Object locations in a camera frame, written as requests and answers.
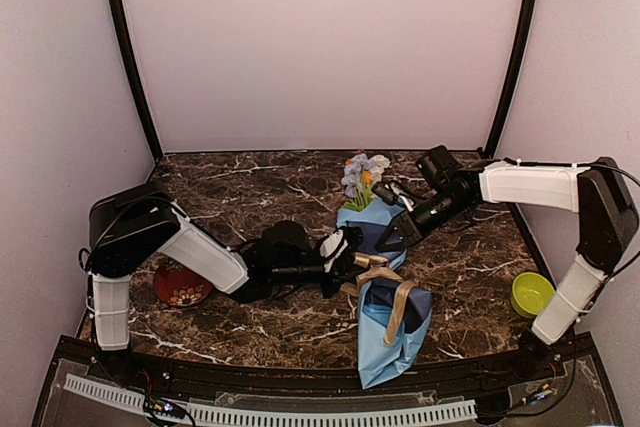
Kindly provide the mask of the beige satin ribbon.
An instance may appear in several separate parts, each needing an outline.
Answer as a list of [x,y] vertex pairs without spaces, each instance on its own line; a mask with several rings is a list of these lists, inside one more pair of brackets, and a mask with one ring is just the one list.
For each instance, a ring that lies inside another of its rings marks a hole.
[[389,267],[389,259],[381,256],[356,253],[354,266],[361,269],[354,277],[354,283],[346,282],[340,287],[350,296],[360,296],[369,287],[370,300],[379,306],[389,306],[391,313],[386,323],[383,341],[387,347],[395,341],[404,324],[404,331],[413,331],[423,323],[420,302],[415,303],[411,294],[417,286],[403,279]]

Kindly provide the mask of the blue wrapping paper sheet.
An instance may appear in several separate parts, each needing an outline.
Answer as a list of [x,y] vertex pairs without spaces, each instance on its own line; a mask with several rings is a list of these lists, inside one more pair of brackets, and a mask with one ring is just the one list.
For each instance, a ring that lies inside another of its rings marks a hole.
[[[401,212],[402,208],[399,206],[390,206],[380,199],[374,199],[360,212],[340,208],[336,225],[360,227],[364,240],[358,250],[364,254],[388,258],[389,267],[396,271],[406,260],[408,249],[378,252],[375,244],[391,220]],[[423,323],[413,331],[404,331],[405,325],[402,324],[401,332],[391,346],[387,347],[383,337],[391,308],[371,301],[368,286],[358,296],[357,367],[362,388],[368,389],[397,378],[413,365],[431,324],[433,296],[430,291],[417,287],[411,298],[415,303],[419,299]]]

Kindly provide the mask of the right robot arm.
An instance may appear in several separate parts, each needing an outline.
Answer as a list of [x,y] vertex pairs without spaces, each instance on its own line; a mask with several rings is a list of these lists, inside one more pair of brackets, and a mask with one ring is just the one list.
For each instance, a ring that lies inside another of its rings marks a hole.
[[443,145],[425,151],[416,166],[434,193],[411,199],[381,234],[377,250],[408,249],[482,203],[517,208],[556,283],[531,326],[540,343],[528,343],[510,360],[517,379],[534,379],[549,363],[544,345],[559,341],[590,313],[604,288],[638,261],[638,177],[611,157],[482,158],[464,165]]

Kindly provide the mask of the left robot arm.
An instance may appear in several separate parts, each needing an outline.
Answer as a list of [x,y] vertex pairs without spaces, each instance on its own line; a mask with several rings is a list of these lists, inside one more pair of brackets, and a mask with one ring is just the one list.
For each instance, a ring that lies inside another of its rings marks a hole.
[[238,303],[271,297],[276,285],[319,286],[330,298],[361,273],[358,227],[340,226],[316,244],[304,227],[279,221],[258,238],[232,248],[189,217],[160,182],[150,181],[103,198],[89,210],[89,246],[78,255],[90,278],[88,307],[101,364],[120,383],[141,374],[130,353],[130,282],[152,255],[164,255],[203,277]]

